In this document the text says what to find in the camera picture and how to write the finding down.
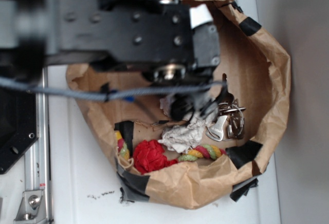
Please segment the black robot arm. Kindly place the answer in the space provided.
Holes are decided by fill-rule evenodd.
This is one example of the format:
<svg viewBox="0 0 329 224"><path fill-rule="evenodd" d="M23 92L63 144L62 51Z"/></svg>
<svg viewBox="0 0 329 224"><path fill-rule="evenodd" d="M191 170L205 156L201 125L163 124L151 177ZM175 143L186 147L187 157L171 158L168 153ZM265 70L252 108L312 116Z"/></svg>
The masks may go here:
<svg viewBox="0 0 329 224"><path fill-rule="evenodd" d="M1 0L1 74L35 82L51 65L208 82L220 63L206 5L180 0Z"/></svg>

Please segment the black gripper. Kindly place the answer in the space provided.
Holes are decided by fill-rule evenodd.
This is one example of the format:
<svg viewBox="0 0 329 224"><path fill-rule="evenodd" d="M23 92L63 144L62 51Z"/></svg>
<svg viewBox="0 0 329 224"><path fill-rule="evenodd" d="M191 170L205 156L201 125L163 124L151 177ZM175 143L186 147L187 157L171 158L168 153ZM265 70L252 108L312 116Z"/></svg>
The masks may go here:
<svg viewBox="0 0 329 224"><path fill-rule="evenodd" d="M140 71L151 82L209 83L220 62L213 21L179 0L59 0L61 64Z"/></svg>

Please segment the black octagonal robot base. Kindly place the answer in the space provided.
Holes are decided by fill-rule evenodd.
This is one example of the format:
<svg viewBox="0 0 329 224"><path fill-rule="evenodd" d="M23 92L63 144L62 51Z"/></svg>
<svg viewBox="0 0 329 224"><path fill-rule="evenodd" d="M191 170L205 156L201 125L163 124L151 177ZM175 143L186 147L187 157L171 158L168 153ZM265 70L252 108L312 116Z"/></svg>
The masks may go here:
<svg viewBox="0 0 329 224"><path fill-rule="evenodd" d="M36 95L1 89L1 174L6 174L38 138Z"/></svg>

